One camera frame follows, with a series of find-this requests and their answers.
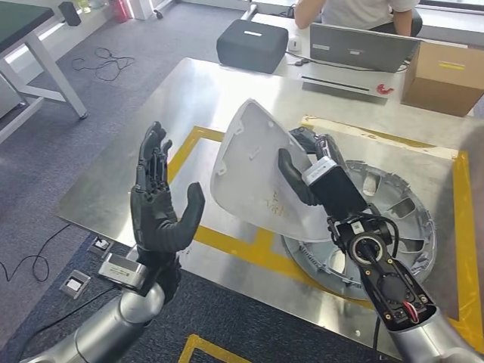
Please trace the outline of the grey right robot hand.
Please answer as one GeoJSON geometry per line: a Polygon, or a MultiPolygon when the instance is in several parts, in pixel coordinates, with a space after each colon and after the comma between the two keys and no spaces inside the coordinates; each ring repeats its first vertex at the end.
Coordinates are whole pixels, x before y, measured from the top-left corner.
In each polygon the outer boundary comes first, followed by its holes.
{"type": "MultiPolygon", "coordinates": [[[[347,169],[347,164],[329,134],[316,134],[311,129],[299,126],[289,132],[307,154],[315,154],[318,160],[329,157],[335,163],[347,169]]],[[[278,150],[278,167],[288,184],[302,202],[308,206],[320,206],[321,203],[307,186],[291,160],[291,154],[285,148],[278,150]]]]}

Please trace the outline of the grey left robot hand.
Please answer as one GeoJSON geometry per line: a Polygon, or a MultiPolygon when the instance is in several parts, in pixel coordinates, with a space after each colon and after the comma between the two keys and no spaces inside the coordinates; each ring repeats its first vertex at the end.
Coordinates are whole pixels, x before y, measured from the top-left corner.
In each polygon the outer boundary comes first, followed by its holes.
{"type": "Polygon", "coordinates": [[[156,121],[148,127],[139,149],[136,179],[130,194],[130,208],[136,244],[145,251],[176,253],[195,237],[205,208],[199,182],[187,191],[187,205],[180,219],[172,205],[168,181],[168,152],[172,146],[166,131],[156,121]]]}

